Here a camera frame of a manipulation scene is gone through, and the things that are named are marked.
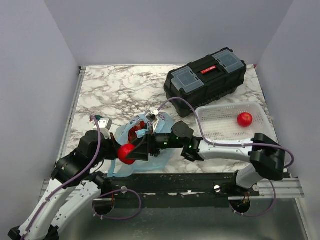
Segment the red fruit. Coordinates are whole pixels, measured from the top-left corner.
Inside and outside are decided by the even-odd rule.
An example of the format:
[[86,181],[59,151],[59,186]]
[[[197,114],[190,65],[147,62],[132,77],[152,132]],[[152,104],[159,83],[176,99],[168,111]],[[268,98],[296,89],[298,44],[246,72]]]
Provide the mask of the red fruit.
[[132,150],[135,149],[135,146],[131,143],[127,143],[122,145],[117,152],[118,159],[126,165],[132,165],[136,160],[128,158],[128,154],[132,152]]

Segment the small fake fruit cluster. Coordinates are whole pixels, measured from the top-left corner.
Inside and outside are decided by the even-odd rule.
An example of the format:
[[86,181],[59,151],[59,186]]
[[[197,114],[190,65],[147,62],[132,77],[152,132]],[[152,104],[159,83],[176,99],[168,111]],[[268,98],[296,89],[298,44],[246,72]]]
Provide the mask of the small fake fruit cluster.
[[136,125],[134,125],[128,132],[128,143],[131,143],[133,140],[135,140],[137,138],[137,131],[139,130],[143,130],[145,128],[145,122],[144,121],[140,121],[139,123],[137,123]]

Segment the light blue plastic bag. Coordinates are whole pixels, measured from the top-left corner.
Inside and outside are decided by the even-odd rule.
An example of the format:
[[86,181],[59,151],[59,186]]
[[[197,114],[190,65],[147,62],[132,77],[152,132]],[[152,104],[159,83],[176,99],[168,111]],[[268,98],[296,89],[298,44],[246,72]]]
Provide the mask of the light blue plastic bag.
[[[166,112],[159,112],[159,117],[160,133],[170,133],[171,128],[175,124],[174,119],[171,116],[169,116]],[[129,130],[141,121],[143,121],[145,125],[147,125],[148,120],[145,118],[144,113],[134,116],[127,124],[118,127],[114,133],[116,141],[120,145],[127,144]],[[146,132],[146,129],[137,131],[137,138],[144,137]],[[122,178],[131,176],[133,173],[163,170],[166,167],[173,152],[173,149],[165,149],[160,151],[159,156],[150,156],[148,161],[137,160],[132,165],[122,163],[121,168],[118,171],[115,171],[116,162],[113,161],[110,165],[110,168],[108,169],[107,176]]]

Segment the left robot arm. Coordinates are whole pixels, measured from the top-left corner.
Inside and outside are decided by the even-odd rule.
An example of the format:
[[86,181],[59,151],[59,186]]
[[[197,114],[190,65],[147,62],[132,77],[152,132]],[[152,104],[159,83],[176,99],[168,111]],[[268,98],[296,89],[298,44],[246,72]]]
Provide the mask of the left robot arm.
[[28,219],[12,228],[12,240],[57,240],[68,223],[97,197],[107,197],[112,184],[106,174],[91,169],[118,157],[120,144],[108,131],[88,131],[78,147],[58,160],[40,202]]

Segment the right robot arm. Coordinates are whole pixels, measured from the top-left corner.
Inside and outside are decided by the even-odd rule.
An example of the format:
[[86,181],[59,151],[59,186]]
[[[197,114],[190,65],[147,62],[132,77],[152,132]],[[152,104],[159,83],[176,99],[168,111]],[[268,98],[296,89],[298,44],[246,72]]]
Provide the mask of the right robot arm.
[[243,195],[263,179],[281,181],[284,178],[286,152],[263,133],[243,140],[213,141],[194,136],[194,130],[179,121],[169,133],[148,131],[144,137],[135,139],[133,145],[125,157],[127,160],[148,161],[161,150],[181,149],[181,156],[191,162],[223,159],[248,163],[235,173],[230,183],[230,191],[236,196]]

